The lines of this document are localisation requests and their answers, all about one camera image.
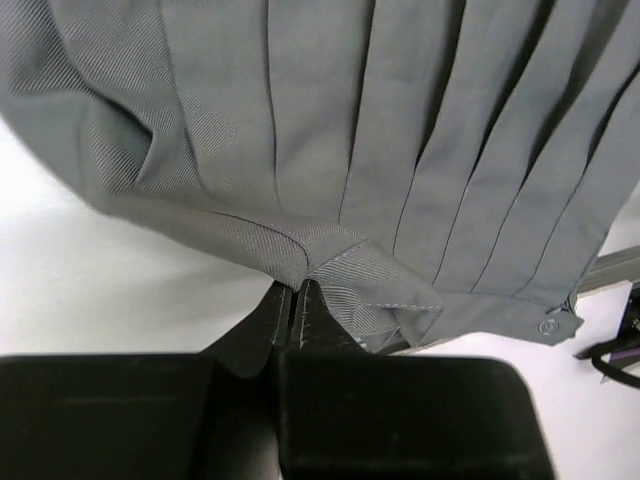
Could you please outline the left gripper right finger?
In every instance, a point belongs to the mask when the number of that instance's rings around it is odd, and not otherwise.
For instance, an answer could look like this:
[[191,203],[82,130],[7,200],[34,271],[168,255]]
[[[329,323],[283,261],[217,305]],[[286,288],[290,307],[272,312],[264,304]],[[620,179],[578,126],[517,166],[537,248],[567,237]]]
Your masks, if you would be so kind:
[[490,358],[365,352],[318,285],[296,297],[279,355],[287,479],[550,479],[530,392]]

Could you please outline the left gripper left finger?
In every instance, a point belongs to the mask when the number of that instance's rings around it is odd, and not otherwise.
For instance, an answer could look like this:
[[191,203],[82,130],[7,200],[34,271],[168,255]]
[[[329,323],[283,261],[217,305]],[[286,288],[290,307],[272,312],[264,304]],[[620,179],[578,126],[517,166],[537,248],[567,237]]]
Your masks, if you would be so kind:
[[195,354],[1,361],[5,479],[277,479],[268,364],[291,293],[272,285]]

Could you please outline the grey pleated skirt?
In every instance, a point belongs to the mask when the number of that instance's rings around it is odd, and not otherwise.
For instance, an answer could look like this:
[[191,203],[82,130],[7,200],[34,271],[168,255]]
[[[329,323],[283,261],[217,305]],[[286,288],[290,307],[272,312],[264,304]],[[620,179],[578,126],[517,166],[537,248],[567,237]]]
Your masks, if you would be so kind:
[[97,210],[370,351],[546,345],[639,181],[635,1],[5,1],[1,112]]

